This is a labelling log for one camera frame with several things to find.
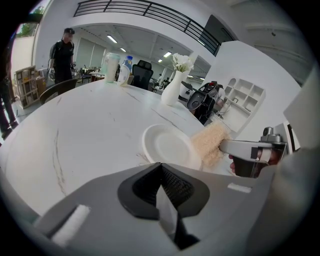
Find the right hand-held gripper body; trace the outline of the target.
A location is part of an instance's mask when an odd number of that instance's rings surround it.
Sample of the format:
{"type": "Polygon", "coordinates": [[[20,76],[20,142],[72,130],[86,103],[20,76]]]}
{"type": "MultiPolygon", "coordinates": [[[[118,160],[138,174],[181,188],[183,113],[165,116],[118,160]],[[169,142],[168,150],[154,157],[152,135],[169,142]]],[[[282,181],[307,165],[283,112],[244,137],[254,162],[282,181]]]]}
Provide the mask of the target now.
{"type": "Polygon", "coordinates": [[[251,159],[233,157],[235,175],[257,178],[264,167],[277,164],[288,154],[288,128],[286,126],[266,127],[259,141],[252,142],[251,159]]]}

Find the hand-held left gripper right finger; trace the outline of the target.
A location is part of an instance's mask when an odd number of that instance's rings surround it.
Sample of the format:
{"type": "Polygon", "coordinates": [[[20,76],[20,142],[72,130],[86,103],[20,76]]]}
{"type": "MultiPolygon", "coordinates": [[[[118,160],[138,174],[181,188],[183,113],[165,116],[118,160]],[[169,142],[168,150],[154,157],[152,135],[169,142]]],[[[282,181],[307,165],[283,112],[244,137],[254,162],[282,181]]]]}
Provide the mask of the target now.
{"type": "Polygon", "coordinates": [[[184,256],[249,255],[275,173],[227,176],[162,164],[160,224],[184,256]]]}

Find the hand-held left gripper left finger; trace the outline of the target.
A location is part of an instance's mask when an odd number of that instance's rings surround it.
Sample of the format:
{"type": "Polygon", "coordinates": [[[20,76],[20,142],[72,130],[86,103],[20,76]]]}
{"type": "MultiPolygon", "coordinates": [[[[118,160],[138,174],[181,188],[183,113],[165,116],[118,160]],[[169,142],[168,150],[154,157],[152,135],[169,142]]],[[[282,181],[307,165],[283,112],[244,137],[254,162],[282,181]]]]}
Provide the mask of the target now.
{"type": "Polygon", "coordinates": [[[135,181],[157,170],[147,164],[94,178],[52,206],[34,227],[71,256],[173,256],[179,248],[157,219],[139,218],[119,198],[142,211],[147,203],[133,192],[135,181]]]}

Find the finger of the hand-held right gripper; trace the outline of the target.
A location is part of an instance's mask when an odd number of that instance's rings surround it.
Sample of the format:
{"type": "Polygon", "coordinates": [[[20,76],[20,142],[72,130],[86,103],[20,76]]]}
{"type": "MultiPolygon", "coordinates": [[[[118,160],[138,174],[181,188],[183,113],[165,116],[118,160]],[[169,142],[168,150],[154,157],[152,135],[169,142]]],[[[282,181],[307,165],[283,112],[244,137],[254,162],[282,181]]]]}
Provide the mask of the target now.
{"type": "Polygon", "coordinates": [[[224,139],[219,145],[219,150],[239,159],[250,160],[252,147],[253,143],[250,141],[224,139]]]}

